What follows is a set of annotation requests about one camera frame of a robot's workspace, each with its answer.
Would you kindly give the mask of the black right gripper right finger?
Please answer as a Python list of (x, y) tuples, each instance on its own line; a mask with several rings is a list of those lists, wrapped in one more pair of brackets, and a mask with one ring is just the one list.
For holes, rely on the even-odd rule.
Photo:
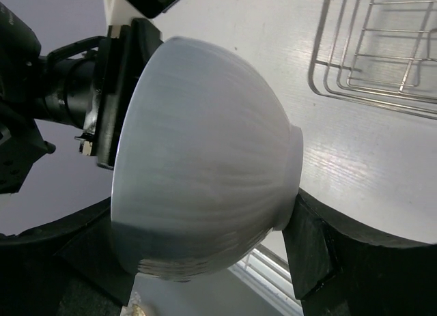
[(436, 245), (369, 227), (304, 190), (283, 237), (304, 315), (436, 314)]

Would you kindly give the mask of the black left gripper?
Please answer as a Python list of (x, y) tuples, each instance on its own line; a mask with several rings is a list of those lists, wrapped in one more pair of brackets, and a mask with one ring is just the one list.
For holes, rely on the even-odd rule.
[(111, 25), (49, 53), (44, 65), (44, 119), (81, 129), (79, 151), (112, 169), (122, 125), (139, 77), (163, 43), (145, 18)]

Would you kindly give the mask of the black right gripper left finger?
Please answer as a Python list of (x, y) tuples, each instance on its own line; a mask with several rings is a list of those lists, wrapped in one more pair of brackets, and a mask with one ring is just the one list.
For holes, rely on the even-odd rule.
[(119, 315), (135, 278), (115, 255), (110, 199), (1, 235), (2, 315)]

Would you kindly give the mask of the white ceramic bowl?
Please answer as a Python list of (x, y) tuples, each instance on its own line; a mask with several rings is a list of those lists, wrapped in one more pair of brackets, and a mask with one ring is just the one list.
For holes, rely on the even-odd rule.
[(302, 164), (302, 130), (251, 64), (201, 40), (167, 40), (139, 77), (117, 148), (119, 262), (171, 281), (230, 267), (286, 227)]

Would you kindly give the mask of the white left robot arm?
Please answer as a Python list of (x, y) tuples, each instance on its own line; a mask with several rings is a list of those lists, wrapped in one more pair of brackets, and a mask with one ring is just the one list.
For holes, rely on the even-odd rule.
[(2, 6), (1, 192), (18, 192), (32, 166), (55, 151), (37, 120), (78, 128), (79, 151), (112, 169), (132, 93), (161, 42), (149, 20), (135, 18), (41, 55), (35, 33)]

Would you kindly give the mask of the aluminium table edge rail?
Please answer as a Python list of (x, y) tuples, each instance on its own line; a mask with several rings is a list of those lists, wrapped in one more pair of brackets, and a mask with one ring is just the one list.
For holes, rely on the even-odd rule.
[(282, 315), (303, 315), (300, 300), (294, 295), (288, 264), (263, 245), (229, 267), (243, 283)]

